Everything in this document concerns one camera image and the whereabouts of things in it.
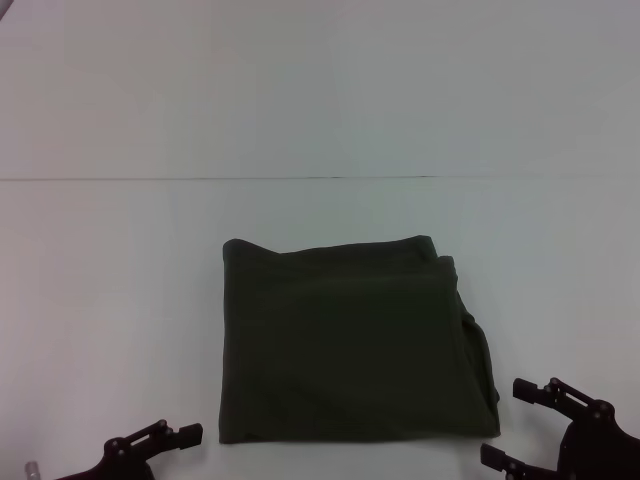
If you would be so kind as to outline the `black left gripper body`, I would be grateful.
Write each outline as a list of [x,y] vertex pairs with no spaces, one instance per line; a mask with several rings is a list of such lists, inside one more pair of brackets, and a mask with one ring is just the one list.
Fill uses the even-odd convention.
[[102,459],[89,470],[61,477],[60,480],[153,480],[145,456],[149,439],[132,442],[115,438],[104,445]]

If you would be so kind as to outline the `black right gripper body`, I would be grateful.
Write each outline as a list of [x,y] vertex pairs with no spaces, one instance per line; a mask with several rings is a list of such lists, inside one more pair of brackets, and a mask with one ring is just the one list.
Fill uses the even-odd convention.
[[595,400],[569,424],[557,469],[561,479],[638,479],[639,439],[620,428],[612,404]]

